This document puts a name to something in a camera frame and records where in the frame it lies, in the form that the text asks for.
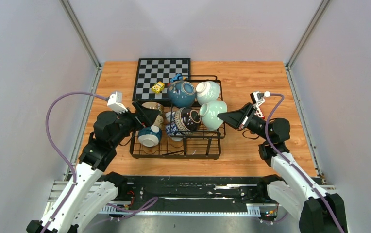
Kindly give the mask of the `pale green celadon bowl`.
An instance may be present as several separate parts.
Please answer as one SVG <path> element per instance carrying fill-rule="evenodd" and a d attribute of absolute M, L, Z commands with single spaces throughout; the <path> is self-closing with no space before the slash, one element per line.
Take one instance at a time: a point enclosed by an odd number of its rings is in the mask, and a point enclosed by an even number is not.
<path fill-rule="evenodd" d="M 200 107 L 199 114 L 203 125 L 209 131 L 215 131 L 224 123 L 222 119 L 218 118 L 218 114 L 226 113 L 227 111 L 226 102 L 216 100 L 204 103 Z"/>

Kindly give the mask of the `white grid pattern bowl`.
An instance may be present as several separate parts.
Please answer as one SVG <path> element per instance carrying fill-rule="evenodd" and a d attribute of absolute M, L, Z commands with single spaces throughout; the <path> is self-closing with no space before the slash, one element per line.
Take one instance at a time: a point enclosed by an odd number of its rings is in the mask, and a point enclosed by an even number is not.
<path fill-rule="evenodd" d="M 196 99 L 199 105 L 217 100 L 220 96 L 221 87 L 213 81 L 201 82 L 196 86 Z"/>

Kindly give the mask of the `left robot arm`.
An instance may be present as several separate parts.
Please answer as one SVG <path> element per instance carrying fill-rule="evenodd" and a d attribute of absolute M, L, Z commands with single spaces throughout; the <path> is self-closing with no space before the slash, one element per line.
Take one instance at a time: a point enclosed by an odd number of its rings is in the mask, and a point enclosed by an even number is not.
<path fill-rule="evenodd" d="M 152 126 L 160 112 L 133 102 L 136 112 L 103 111 L 97 116 L 88 144 L 83 148 L 72 180 L 54 206 L 28 224 L 28 233 L 81 233 L 111 200 L 128 196 L 127 179 L 111 172 L 94 194 L 88 195 L 116 156 L 116 147 L 135 131 Z"/>

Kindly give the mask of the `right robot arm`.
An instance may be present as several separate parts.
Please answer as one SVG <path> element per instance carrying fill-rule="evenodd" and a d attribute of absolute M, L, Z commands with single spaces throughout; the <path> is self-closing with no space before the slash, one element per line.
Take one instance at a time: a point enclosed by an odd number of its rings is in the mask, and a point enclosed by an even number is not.
<path fill-rule="evenodd" d="M 234 129 L 246 128 L 265 139 L 259 145 L 260 157 L 277 175 L 263 177 L 257 189 L 262 202 L 279 203 L 298 221 L 302 233 L 346 233 L 345 204 L 338 193 L 330 194 L 315 182 L 295 161 L 285 141 L 290 138 L 290 123 L 284 118 L 264 120 L 255 115 L 253 105 L 218 114 Z"/>

